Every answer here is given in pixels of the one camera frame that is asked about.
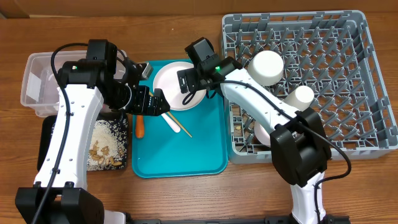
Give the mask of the wooden chopstick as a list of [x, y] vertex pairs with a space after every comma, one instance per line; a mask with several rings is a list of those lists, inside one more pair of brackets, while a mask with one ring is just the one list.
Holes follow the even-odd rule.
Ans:
[[180, 128], [182, 128], [191, 138], [193, 137], [171, 112], [167, 112], [167, 114], [170, 119], [172, 119]]

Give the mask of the large white plate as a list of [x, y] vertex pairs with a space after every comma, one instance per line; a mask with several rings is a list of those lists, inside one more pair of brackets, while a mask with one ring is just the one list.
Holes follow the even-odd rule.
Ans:
[[162, 67], [154, 78], [153, 89], [162, 89], [171, 110], [189, 110], [198, 105], [205, 97], [206, 91], [200, 90], [196, 92], [193, 99], [187, 105], [182, 104], [187, 93], [183, 94], [180, 91], [177, 72], [188, 68], [193, 68], [193, 64], [189, 62], [172, 62]]

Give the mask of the white plastic fork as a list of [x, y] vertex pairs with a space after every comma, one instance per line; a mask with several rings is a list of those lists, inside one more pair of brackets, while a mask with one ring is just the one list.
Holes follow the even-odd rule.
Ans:
[[181, 127], [171, 117], [169, 117], [166, 113], [161, 114], [161, 117], [163, 117], [164, 121], [169, 125], [169, 127], [175, 133], [179, 133], [181, 131]]

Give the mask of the small white plate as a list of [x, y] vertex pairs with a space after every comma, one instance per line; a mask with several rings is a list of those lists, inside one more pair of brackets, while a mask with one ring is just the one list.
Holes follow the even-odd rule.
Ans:
[[282, 57], [271, 50], [257, 53], [248, 65], [248, 73], [262, 86], [275, 85], [281, 81], [284, 73]]

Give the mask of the small white cup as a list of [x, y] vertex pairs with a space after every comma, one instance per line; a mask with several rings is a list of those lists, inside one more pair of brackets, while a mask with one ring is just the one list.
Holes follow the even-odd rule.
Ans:
[[310, 87], [299, 86], [285, 98], [284, 103], [304, 111], [310, 106], [314, 97], [315, 94]]

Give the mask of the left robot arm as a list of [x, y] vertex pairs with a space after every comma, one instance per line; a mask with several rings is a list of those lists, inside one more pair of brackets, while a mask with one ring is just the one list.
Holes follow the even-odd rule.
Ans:
[[161, 89], [143, 84], [152, 73], [107, 40], [90, 40], [85, 58], [67, 61], [53, 74], [59, 108], [50, 145], [33, 186], [17, 190], [15, 205], [27, 223], [130, 223], [124, 212], [106, 210], [87, 190], [87, 160], [97, 117], [104, 105], [143, 116], [170, 106]]

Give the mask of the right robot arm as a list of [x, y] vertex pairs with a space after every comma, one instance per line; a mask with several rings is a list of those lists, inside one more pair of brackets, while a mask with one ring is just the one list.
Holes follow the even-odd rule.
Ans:
[[322, 185], [331, 150], [316, 111], [299, 111], [260, 86], [232, 57], [217, 54], [195, 60], [177, 72], [182, 93], [214, 90], [251, 115], [270, 136], [272, 163], [290, 184], [295, 223], [321, 223], [326, 217]]

